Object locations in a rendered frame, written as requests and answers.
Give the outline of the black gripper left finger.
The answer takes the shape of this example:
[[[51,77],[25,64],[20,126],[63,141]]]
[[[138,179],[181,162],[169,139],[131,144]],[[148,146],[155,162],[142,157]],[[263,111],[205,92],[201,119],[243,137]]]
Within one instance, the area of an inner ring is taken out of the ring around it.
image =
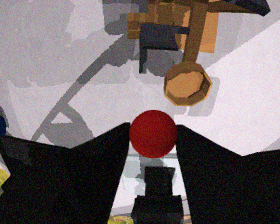
[[[0,136],[9,172],[66,194],[81,224],[107,224],[130,148],[125,122],[74,148]]]

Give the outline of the dark red ball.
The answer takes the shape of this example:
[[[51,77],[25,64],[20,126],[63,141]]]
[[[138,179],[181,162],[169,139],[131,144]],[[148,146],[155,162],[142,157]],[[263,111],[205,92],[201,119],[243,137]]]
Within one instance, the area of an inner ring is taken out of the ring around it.
[[[160,158],[174,148],[177,128],[169,114],[146,111],[131,122],[130,141],[137,154],[147,158]]]

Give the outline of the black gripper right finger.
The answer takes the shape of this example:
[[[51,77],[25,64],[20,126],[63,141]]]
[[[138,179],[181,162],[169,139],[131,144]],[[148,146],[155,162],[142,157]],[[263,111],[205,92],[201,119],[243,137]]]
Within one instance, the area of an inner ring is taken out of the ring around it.
[[[280,149],[240,156],[184,124],[176,128],[191,224],[225,224],[260,178],[280,173]]]

